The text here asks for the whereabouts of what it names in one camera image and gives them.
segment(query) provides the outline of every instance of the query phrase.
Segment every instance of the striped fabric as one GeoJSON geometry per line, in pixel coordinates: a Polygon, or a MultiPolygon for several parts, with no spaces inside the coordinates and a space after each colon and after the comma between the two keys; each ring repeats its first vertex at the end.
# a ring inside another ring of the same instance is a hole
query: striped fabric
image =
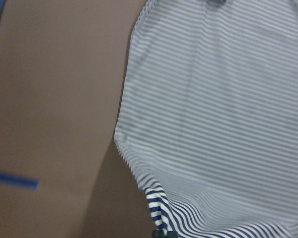
{"type": "Polygon", "coordinates": [[[298,238],[298,0],[148,0],[115,143],[159,230],[298,238]]]}

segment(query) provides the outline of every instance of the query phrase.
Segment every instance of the brown wall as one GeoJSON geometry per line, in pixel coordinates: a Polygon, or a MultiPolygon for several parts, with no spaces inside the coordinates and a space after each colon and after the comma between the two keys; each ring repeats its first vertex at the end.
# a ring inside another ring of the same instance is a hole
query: brown wall
{"type": "Polygon", "coordinates": [[[149,238],[145,197],[112,143],[145,0],[8,0],[0,25],[0,238],[149,238]]]}

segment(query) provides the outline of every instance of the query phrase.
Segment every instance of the blue and white stripes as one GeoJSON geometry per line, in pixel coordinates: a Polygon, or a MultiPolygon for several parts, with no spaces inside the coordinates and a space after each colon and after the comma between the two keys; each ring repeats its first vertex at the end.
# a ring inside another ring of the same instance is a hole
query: blue and white stripes
{"type": "Polygon", "coordinates": [[[148,0],[115,143],[159,230],[298,238],[298,0],[148,0]]]}

